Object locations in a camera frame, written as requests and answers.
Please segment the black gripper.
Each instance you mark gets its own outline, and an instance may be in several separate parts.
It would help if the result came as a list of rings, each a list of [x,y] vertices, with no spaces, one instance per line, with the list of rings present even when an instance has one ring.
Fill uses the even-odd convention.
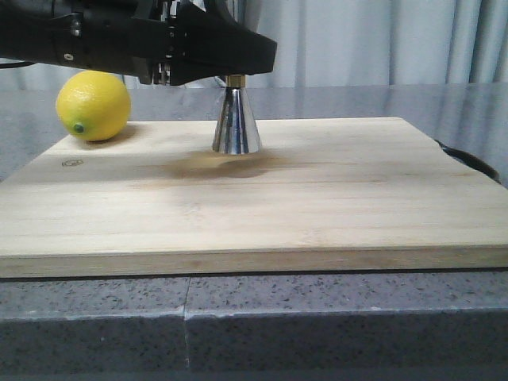
[[[171,1],[3,1],[7,68],[52,64],[167,83]]]

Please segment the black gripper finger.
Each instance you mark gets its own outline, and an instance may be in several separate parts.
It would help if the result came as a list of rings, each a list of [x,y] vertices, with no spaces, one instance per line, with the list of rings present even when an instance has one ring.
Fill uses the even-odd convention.
[[[273,71],[277,43],[239,24],[225,1],[205,1],[204,9],[181,1],[176,10],[170,84],[183,85],[222,75]]]

